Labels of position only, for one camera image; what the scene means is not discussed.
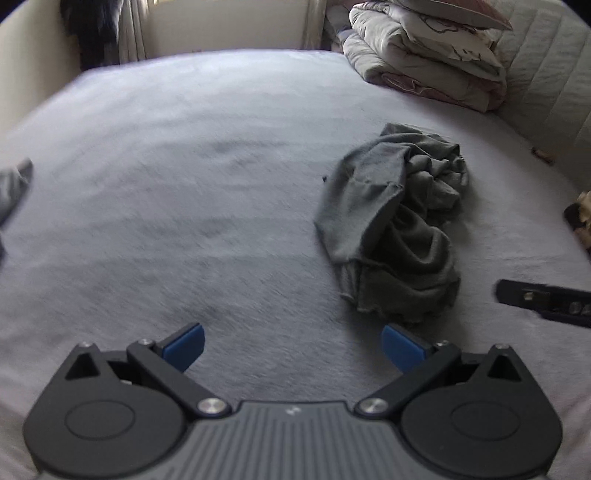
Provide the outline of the grey bed sheet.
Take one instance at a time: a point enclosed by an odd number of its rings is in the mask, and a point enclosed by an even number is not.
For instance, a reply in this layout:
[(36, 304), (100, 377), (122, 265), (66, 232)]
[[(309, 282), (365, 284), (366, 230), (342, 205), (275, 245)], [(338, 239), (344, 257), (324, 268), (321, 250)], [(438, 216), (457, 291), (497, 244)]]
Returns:
[(586, 290), (562, 214), (577, 189), (493, 115), (366, 82), (338, 54), (238, 51), (79, 77), (1, 144), (34, 178), (3, 236), (1, 475), (30, 479), (23, 421), (71, 349), (204, 325), (191, 376), (231, 402), (356, 401), (389, 383), (382, 324), (339, 295), (314, 226), (322, 180), (389, 123), (458, 143), (448, 226), (462, 278), (422, 323), (466, 351), (514, 347), (564, 426), (555, 479), (590, 475), (590, 333), (497, 303), (500, 279)]

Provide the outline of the folded floral duvet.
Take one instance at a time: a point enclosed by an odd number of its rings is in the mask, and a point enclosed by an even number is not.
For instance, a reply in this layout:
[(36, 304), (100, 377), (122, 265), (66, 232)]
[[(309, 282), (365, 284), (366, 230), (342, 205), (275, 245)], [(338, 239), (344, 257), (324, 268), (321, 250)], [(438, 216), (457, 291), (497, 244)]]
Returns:
[(486, 113), (506, 97), (506, 68), (494, 53), (502, 32), (423, 15), (398, 1), (367, 1), (349, 9), (339, 42), (368, 83)]

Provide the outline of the beige curtain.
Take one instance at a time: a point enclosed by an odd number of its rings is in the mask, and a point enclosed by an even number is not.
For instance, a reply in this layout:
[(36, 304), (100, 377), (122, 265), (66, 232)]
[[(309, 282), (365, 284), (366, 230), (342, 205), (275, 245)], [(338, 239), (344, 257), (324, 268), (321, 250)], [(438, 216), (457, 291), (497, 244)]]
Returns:
[(120, 64), (147, 59), (144, 33), (147, 25), (148, 2), (124, 0), (118, 22), (118, 60)]

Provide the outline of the maroon grey pillow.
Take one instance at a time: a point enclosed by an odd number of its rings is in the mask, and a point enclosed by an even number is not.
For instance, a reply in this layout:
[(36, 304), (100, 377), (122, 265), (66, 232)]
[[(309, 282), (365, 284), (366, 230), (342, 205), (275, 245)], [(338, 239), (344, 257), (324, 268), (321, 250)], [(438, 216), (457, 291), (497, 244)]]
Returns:
[(487, 1), (402, 0), (399, 4), (414, 12), (467, 25), (476, 29), (512, 30), (510, 21)]

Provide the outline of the dark grey long-sleeve shirt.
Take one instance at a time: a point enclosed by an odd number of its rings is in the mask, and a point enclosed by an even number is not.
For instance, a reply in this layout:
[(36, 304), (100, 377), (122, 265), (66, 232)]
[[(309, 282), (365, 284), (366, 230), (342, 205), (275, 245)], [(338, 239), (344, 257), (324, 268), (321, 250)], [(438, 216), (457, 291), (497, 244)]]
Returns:
[(461, 283), (444, 230), (469, 185), (459, 144), (388, 124), (325, 177), (315, 227), (342, 297), (363, 313), (421, 321), (454, 305)]

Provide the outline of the grey blue garment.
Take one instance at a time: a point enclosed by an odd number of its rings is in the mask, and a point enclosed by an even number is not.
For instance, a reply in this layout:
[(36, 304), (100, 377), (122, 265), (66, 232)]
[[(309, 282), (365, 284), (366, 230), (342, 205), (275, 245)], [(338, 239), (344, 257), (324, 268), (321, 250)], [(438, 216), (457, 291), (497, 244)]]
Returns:
[(29, 158), (3, 167), (0, 174), (0, 228), (1, 234), (27, 196), (34, 175), (34, 165)]

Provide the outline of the grey quilted headboard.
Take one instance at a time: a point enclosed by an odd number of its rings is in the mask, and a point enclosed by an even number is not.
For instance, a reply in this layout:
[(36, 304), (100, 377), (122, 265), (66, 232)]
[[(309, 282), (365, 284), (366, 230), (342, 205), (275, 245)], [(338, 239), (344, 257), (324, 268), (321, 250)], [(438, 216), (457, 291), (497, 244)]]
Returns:
[(494, 52), (506, 68), (500, 117), (590, 188), (590, 27), (561, 1), (492, 1), (511, 23)]

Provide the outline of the small brown object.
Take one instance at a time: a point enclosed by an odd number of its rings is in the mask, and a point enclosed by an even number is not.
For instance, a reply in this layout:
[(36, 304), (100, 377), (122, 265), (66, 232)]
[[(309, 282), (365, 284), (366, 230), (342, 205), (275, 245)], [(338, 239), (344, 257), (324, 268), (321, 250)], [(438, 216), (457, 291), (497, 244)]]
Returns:
[(543, 161), (545, 164), (553, 166), (556, 162), (556, 158), (554, 155), (544, 152), (541, 149), (533, 147), (531, 149), (531, 153), (538, 158), (539, 160)]

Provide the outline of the dark hanging jacket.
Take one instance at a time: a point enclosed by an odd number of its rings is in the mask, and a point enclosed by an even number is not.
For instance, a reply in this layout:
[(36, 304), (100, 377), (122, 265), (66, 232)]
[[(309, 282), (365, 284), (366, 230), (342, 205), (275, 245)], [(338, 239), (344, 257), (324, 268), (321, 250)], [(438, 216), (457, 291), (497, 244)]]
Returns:
[(60, 1), (66, 32), (77, 40), (82, 71), (102, 66), (106, 50), (117, 43), (122, 4), (118, 0)]

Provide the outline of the beige patterned bag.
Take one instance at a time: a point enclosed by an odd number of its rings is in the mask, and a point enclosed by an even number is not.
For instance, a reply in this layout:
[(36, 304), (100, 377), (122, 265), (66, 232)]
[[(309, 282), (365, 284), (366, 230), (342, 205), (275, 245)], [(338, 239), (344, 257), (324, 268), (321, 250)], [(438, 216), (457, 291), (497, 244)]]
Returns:
[(564, 210), (563, 217), (583, 249), (590, 254), (591, 192), (582, 192), (577, 200)]

